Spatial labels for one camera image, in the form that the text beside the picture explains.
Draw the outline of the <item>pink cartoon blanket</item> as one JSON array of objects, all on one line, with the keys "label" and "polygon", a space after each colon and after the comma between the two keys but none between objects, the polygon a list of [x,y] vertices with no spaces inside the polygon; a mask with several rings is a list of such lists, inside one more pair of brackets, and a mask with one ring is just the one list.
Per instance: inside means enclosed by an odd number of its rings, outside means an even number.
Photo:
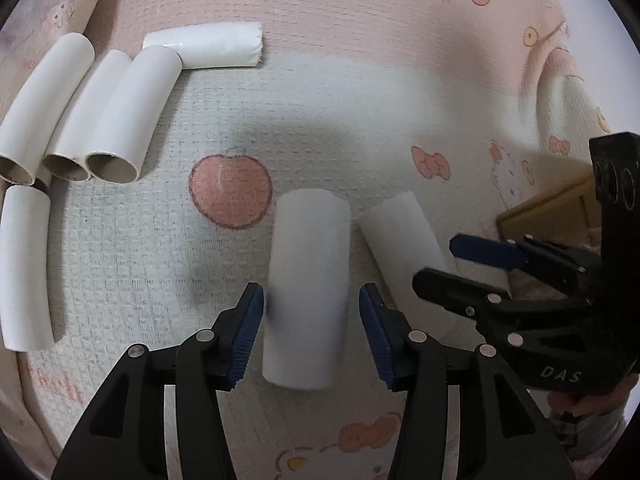
[{"label": "pink cartoon blanket", "polygon": [[262,24],[254,68],[187,70],[140,178],[55,181],[54,346],[1,355],[1,423],[47,479],[128,344],[168,346],[268,276],[277,200],[349,203],[352,284],[382,278],[360,214],[413,192],[439,243],[586,168],[639,127],[639,58],[594,0],[98,0],[81,32],[132,60],[148,32]]}]

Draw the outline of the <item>white tube with open end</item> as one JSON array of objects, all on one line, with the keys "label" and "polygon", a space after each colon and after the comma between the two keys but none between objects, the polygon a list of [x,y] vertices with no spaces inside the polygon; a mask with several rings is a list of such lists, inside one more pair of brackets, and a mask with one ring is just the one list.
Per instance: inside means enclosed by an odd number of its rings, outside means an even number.
[{"label": "white tube with open end", "polygon": [[262,58],[262,24],[219,22],[149,32],[142,48],[174,50],[185,70],[255,67]]}]

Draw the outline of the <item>brown cardboard box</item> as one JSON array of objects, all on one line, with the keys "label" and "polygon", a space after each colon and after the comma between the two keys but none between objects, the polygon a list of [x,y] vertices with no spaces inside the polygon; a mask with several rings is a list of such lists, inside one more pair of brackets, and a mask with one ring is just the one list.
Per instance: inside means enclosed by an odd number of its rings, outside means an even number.
[{"label": "brown cardboard box", "polygon": [[600,252],[601,205],[591,174],[540,193],[500,214],[496,219],[502,240],[526,234],[573,247]]}]

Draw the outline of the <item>white tube leftmost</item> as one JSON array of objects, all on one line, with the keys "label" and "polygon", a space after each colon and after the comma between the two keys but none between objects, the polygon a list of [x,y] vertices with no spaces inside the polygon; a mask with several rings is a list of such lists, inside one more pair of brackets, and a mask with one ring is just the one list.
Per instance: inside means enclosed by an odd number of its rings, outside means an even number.
[{"label": "white tube leftmost", "polygon": [[27,78],[1,123],[1,177],[35,183],[52,133],[94,61],[91,42],[77,32],[62,36]]}]

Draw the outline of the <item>white paper tube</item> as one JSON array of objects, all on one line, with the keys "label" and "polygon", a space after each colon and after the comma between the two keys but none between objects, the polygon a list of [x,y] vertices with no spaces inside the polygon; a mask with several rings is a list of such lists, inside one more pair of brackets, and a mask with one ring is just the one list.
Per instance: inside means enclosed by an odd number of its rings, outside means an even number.
[{"label": "white paper tube", "polygon": [[416,272],[424,268],[449,270],[436,236],[413,192],[398,194],[360,214],[357,219],[386,288],[416,330],[448,346],[466,346],[474,337],[444,308],[430,304],[412,289]]},{"label": "white paper tube", "polygon": [[262,376],[294,390],[326,390],[342,359],[349,291],[350,207],[322,188],[277,200]]}]

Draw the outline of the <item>white tube middle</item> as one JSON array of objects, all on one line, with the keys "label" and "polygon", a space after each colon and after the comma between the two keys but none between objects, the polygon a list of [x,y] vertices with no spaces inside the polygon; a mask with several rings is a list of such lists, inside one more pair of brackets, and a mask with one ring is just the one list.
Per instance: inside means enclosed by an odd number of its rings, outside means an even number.
[{"label": "white tube middle", "polygon": [[121,50],[101,54],[85,74],[52,133],[43,166],[64,181],[91,179],[86,164],[90,139],[106,104],[132,59]]}]

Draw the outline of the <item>white tube lower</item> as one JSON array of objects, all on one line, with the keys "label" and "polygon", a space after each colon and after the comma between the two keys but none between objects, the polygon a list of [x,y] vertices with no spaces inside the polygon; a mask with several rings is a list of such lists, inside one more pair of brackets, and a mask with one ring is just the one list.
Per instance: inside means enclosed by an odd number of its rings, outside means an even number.
[{"label": "white tube lower", "polygon": [[47,246],[51,202],[24,185],[6,190],[1,215],[1,329],[6,348],[16,352],[54,346]]}]

